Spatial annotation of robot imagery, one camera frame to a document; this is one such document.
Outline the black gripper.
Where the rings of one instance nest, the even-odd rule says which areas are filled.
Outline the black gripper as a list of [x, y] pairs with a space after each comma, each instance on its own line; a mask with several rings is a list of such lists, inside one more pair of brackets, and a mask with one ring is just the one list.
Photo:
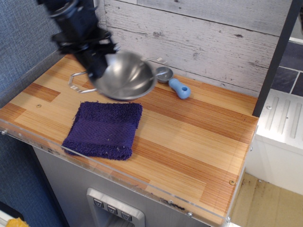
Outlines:
[[116, 53], [111, 33], [98, 26], [96, 7], [89, 0], [39, 0], [61, 32], [53, 35], [64, 54], [72, 54], [78, 62], [99, 79], [105, 73], [107, 54]]

